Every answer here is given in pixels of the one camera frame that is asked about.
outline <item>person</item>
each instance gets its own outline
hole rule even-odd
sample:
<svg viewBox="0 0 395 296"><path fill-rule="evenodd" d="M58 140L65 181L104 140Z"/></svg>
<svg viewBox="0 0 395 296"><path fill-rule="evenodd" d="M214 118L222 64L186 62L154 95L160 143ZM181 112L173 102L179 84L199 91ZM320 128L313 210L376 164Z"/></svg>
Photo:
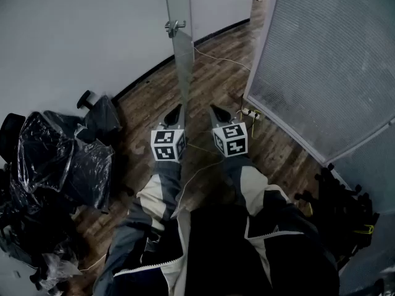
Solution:
<svg viewBox="0 0 395 296"><path fill-rule="evenodd" d="M283 190L246 156L222 167L236 203L188 213L176 210L181 165L156 163L115 233L95 296L339 295L333 255Z"/></svg>

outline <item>door lock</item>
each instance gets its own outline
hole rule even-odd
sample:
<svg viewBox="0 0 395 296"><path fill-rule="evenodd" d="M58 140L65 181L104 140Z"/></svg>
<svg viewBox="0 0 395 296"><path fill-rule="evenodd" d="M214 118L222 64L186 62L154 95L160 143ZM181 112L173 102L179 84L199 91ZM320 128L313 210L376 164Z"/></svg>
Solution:
<svg viewBox="0 0 395 296"><path fill-rule="evenodd" d="M186 26L186 21L184 20L184 24L178 24L178 20L175 21L167 21L165 25L166 32L168 33L169 38L173 38L179 28L183 28Z"/></svg>

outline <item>black baseboard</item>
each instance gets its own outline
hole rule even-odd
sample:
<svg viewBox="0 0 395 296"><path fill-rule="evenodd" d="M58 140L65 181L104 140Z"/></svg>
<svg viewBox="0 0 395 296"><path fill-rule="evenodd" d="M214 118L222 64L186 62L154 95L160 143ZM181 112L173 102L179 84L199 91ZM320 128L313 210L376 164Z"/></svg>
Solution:
<svg viewBox="0 0 395 296"><path fill-rule="evenodd" d="M231 30L232 28L238 27L239 25L245 24L247 22L249 22L250 19L246 18L243 21L240 21L238 23L229 25L228 27L222 28L219 31L216 31L214 33L208 34L207 36L197 40L196 42L194 42L195 47L197 45L200 45L202 43L204 43L205 41L208 41L209 39L218 36L219 34L222 34L228 30ZM148 78L150 75L152 75L154 72L158 71L160 68L162 68L164 65L168 64L169 62L171 62L174 59L174 55L171 55L169 58L166 58L164 61L160 62L159 64L157 64L154 68L150 69L149 71L147 71L145 74L143 74L141 77L139 77L138 79L136 79L134 82L132 82L131 84L129 84L125 89L123 89L121 92L119 92L115 97L112 98L112 103L116 106L118 105L118 100L123 97L127 92L129 92L130 90L132 90L135 86L137 86L137 84L139 84L140 82L142 82L144 79Z"/></svg>
<svg viewBox="0 0 395 296"><path fill-rule="evenodd" d="M203 37L203 38L201 38L201 39L198 39L198 40L194 43L194 45L195 45L195 47L196 47L196 46L198 46L198 45L204 43L205 41L208 41L209 39L218 36L219 34L222 34L222 33L226 32L226 31L229 31L229 30L231 30L232 28L238 27L239 25L248 23L249 21L250 21L250 19L249 19L249 18L246 18L246 19L243 20L243 21L237 22L237 23L235 23L235 24L229 25L228 27L222 28L222 29L219 30L219 31L216 31L216 32L211 33L211 34L208 34L207 36L205 36L205 37Z"/></svg>

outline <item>white wall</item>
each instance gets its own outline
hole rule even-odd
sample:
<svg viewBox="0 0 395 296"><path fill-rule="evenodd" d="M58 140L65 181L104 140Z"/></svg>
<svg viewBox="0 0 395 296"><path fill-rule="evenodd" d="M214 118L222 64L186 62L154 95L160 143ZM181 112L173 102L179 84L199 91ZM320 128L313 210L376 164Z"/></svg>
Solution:
<svg viewBox="0 0 395 296"><path fill-rule="evenodd" d="M250 18L252 0L191 0L193 39Z"/></svg>
<svg viewBox="0 0 395 296"><path fill-rule="evenodd" d="M165 0L0 0L0 124L116 95L173 54L167 20Z"/></svg>

